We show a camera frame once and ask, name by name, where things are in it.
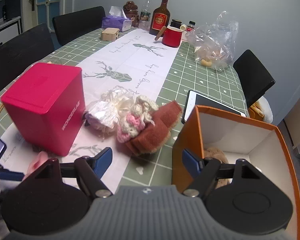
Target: door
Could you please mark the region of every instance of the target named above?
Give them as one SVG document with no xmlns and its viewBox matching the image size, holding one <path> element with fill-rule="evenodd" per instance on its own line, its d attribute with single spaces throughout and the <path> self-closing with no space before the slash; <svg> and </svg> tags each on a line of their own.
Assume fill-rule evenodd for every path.
<svg viewBox="0 0 300 240">
<path fill-rule="evenodd" d="M 52 18 L 60 15 L 60 0 L 22 0 L 21 10 L 24 31 L 46 23 L 50 32 L 54 32 Z"/>
</svg>

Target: brown glass bottle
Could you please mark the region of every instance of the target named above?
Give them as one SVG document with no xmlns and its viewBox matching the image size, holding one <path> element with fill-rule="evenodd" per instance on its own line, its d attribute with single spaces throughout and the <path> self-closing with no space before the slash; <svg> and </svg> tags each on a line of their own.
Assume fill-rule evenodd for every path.
<svg viewBox="0 0 300 240">
<path fill-rule="evenodd" d="M 168 26 L 170 12 L 167 9 L 167 3 L 168 0 L 162 0 L 160 7 L 153 11 L 150 34 L 157 35 L 163 26 Z"/>
</svg>

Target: reddish-brown cloth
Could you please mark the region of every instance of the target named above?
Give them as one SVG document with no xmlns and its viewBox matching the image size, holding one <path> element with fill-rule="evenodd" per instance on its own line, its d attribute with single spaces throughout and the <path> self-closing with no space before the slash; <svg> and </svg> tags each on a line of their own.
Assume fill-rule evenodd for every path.
<svg viewBox="0 0 300 240">
<path fill-rule="evenodd" d="M 152 116 L 155 125 L 148 124 L 137 137 L 126 142 L 126 145 L 134 155 L 156 152 L 169 139 L 170 129 L 177 124 L 181 113 L 182 109 L 176 101 L 159 107 Z"/>
</svg>

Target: silver screw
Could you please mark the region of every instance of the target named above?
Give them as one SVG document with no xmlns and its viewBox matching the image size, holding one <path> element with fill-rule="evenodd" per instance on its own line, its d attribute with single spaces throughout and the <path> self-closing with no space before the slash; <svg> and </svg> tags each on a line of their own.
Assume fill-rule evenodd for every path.
<svg viewBox="0 0 300 240">
<path fill-rule="evenodd" d="M 197 197 L 199 195 L 199 191 L 196 189 L 188 188 L 183 192 L 183 195 L 186 195 L 188 197 Z"/>
<path fill-rule="evenodd" d="M 101 198 L 106 198 L 111 196 L 111 192 L 107 189 L 99 189 L 98 191 L 96 191 L 95 194 L 97 197 L 101 197 Z"/>
</svg>

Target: red mug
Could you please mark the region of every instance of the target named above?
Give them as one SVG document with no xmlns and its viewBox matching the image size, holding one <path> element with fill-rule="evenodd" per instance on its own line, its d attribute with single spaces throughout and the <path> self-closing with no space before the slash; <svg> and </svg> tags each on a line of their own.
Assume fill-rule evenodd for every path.
<svg viewBox="0 0 300 240">
<path fill-rule="evenodd" d="M 171 26 L 163 26 L 154 40 L 157 41 L 162 34 L 162 44 L 174 48 L 179 47 L 181 42 L 182 30 Z"/>
</svg>

